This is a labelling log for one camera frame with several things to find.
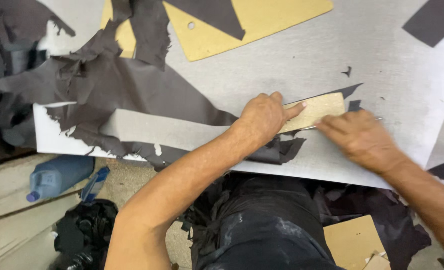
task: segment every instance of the hand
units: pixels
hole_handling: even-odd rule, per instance
[[[351,161],[383,175],[409,160],[386,129],[366,110],[326,115],[315,126],[337,144]]]
[[[279,92],[272,95],[259,94],[247,103],[242,115],[232,126],[245,129],[244,132],[249,133],[262,146],[280,131],[287,120],[299,115],[305,107],[305,102],[301,102],[284,109]]]

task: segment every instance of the bottle cap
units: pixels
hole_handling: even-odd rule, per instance
[[[27,195],[27,201],[34,202],[40,198],[40,194],[36,191],[32,191],[30,194]]]

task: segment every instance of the right hand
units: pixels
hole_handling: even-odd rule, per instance
[[[376,174],[384,175],[409,161],[381,123],[366,110],[341,116],[326,115],[315,126],[351,161]]]

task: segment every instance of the left hand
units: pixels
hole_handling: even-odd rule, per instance
[[[247,103],[242,115],[232,126],[245,129],[260,145],[264,145],[280,131],[287,120],[299,115],[305,107],[306,103],[300,102],[284,109],[279,92],[259,94]]]

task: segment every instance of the person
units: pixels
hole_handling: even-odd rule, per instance
[[[118,213],[105,270],[170,269],[165,235],[172,222],[214,180],[270,141],[305,106],[299,103],[284,109],[279,92],[260,94],[226,132],[153,177]],[[315,126],[351,161],[397,190],[444,247],[444,185],[399,150],[371,113],[327,115]],[[243,185],[250,190],[258,184]],[[280,190],[281,195],[270,203],[264,203],[263,196],[240,192],[239,202],[224,210],[230,213],[219,223],[219,246],[200,256],[203,263],[194,262],[194,269],[341,269],[335,266],[317,227],[320,223],[314,222],[313,211],[304,201],[304,190],[292,182]],[[244,196],[252,197],[240,202]]]

